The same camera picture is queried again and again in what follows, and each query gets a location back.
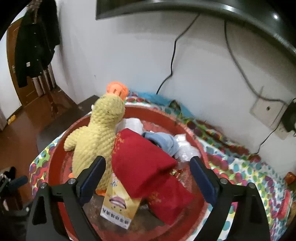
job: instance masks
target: polka dot tablecloth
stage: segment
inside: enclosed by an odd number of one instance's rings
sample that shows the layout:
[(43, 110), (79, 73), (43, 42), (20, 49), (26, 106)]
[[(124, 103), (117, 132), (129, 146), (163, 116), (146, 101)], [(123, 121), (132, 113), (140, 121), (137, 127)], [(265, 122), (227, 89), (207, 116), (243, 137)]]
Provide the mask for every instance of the polka dot tablecloth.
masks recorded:
[[(286, 229), (285, 224), (287, 219), (279, 220), (277, 214), (287, 186), (284, 180), (268, 164), (262, 162), (258, 155), (250, 155), (248, 149), (229, 140), (209, 124), (192, 117), (184, 116), (182, 109), (176, 101), (171, 101), (169, 105), (155, 104), (151, 100), (141, 98), (137, 93), (132, 92), (127, 97), (126, 104), (155, 108), (176, 116), (192, 130), (196, 139), (201, 143), (207, 154), (210, 167), (217, 176), (225, 177), (231, 183), (238, 185), (247, 185), (249, 182), (255, 183), (266, 211), (271, 241), (277, 241), (281, 237)], [(49, 156), (62, 135), (50, 143), (30, 166), (29, 178), (33, 196), (35, 196), (38, 186), (44, 181), (47, 175)], [(237, 203), (233, 203), (218, 241), (226, 239), (236, 208)], [(204, 219), (187, 241), (194, 240), (206, 222), (211, 210), (212, 206), (209, 205)]]

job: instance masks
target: wooden door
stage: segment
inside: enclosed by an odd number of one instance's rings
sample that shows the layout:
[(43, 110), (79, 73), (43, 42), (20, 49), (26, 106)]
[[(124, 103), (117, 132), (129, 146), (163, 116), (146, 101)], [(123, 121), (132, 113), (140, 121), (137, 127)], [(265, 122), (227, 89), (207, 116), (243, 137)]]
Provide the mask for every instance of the wooden door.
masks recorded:
[(15, 74), (15, 44), (17, 40), (17, 33), (20, 27), (20, 23), (22, 22), (22, 18), (13, 22), (7, 30), (7, 37), (6, 37), (6, 50), (7, 50), (7, 59), (8, 59), (8, 66), (11, 75), (11, 79), (19, 100), (22, 106), (26, 106), (27, 104), (31, 103), (33, 100), (38, 98), (37, 91), (33, 84), (33, 80), (30, 77), (27, 77), (28, 85), (22, 88), (19, 88), (17, 85), (17, 77)]

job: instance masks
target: power cord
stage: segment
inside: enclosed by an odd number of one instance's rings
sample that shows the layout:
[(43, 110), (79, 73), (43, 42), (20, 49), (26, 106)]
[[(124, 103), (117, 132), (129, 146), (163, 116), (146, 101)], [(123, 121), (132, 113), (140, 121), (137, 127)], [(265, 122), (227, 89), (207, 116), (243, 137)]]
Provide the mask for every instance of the power cord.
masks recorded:
[(258, 151), (256, 153), (253, 153), (253, 155), (258, 154), (260, 151), (261, 146), (264, 144), (264, 142), (271, 136), (272, 133), (274, 133), (276, 131), (276, 129), (278, 129), (279, 125), (281, 122), (278, 123), (277, 127), (265, 138), (265, 140), (259, 145), (258, 147)]
[(225, 40), (226, 40), (226, 44), (227, 44), (227, 49), (228, 49), (228, 52), (233, 60), (233, 62), (235, 63), (236, 67), (239, 69), (241, 75), (243, 76), (244, 78), (244, 81), (246, 82), (247, 86), (249, 87), (249, 89), (254, 93), (254, 95), (256, 95), (258, 98), (262, 99), (262, 100), (265, 100), (265, 101), (271, 101), (271, 102), (281, 102), (283, 103), (284, 105), (288, 106), (288, 103), (283, 101), (282, 99), (272, 99), (272, 98), (267, 98), (267, 97), (264, 97), (262, 96), (261, 94), (259, 94), (255, 89), (254, 87), (251, 85), (250, 81), (248, 80), (246, 74), (244, 73), (241, 65), (238, 63), (238, 61), (236, 60), (235, 56), (233, 55), (233, 52), (231, 50), (231, 47), (229, 45), (229, 42), (228, 42), (228, 37), (227, 37), (227, 21), (225, 20), (224, 21), (224, 35), (225, 35)]
[(177, 41), (192, 27), (192, 25), (195, 23), (195, 21), (198, 19), (198, 17), (200, 16), (200, 13), (193, 19), (193, 21), (188, 25), (188, 27), (175, 39), (175, 43), (174, 43), (174, 51), (173, 51), (173, 56), (172, 56), (172, 60), (170, 63), (170, 75), (168, 77), (166, 77), (161, 85), (159, 86), (156, 94), (158, 94), (160, 88), (162, 87), (162, 85), (173, 76), (173, 62), (174, 62), (174, 57), (175, 57), (175, 53), (176, 53), (176, 46), (177, 46)]

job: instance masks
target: stuffed animal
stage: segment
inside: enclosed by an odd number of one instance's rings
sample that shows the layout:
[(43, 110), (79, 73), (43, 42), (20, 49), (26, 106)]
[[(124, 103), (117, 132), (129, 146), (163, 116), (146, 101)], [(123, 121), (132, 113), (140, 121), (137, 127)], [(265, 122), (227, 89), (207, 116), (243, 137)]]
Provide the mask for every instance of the stuffed animal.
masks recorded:
[(94, 104), (88, 126), (74, 130), (65, 140), (64, 150), (74, 150), (72, 171), (77, 176), (88, 168), (97, 156), (106, 159), (106, 170), (96, 191), (107, 189), (112, 174), (111, 154), (115, 141), (115, 126), (121, 121), (125, 112), (123, 100), (128, 89), (119, 82), (107, 86), (107, 93)]

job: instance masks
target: black coat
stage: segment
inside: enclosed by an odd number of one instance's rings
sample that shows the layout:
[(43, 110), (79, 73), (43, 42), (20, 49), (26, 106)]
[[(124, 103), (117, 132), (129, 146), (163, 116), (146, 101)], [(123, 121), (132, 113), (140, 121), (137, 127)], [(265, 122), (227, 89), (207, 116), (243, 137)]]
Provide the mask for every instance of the black coat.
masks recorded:
[(60, 43), (57, 5), (55, 0), (43, 0), (38, 9), (24, 15), (15, 45), (15, 71), (18, 86), (27, 85), (27, 76), (34, 78), (50, 64), (54, 47)]

